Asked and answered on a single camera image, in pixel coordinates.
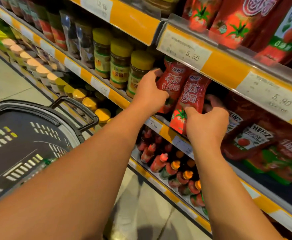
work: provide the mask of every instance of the person's left hand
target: person's left hand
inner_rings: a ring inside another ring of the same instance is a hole
[[[156,77],[161,76],[161,69],[149,71],[138,83],[132,105],[141,106],[149,114],[155,114],[169,97],[168,92],[159,90],[156,86]]]

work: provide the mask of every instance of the tile floor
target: tile floor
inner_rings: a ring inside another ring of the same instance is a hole
[[[0,101],[5,99],[51,103],[0,59]],[[105,233],[110,240],[210,239],[130,169],[126,169]]]

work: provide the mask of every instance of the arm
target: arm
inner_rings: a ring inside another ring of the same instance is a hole
[[[100,239],[137,134],[168,97],[161,74],[147,73],[127,109],[0,201],[0,239]]]
[[[192,107],[185,111],[214,239],[282,239],[223,158],[220,145],[229,114],[215,97],[207,98],[214,107],[210,112],[200,114]]]

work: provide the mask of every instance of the person's left arm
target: person's left arm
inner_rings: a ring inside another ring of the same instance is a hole
[[[127,109],[0,201],[0,239],[100,238],[138,132],[168,98],[161,74],[147,73]]]

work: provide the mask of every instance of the heinz ketchup pouch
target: heinz ketchup pouch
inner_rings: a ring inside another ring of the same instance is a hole
[[[187,114],[184,110],[186,106],[194,107],[199,113],[202,112],[205,92],[211,80],[198,72],[192,72],[188,77],[184,90],[178,100],[170,127],[180,134],[186,135]]]
[[[174,109],[186,78],[192,71],[191,68],[178,61],[173,61],[171,64],[167,63],[166,67],[163,75],[156,82],[158,89],[167,91],[169,94],[169,98],[166,100],[165,105],[158,111],[163,114]]]

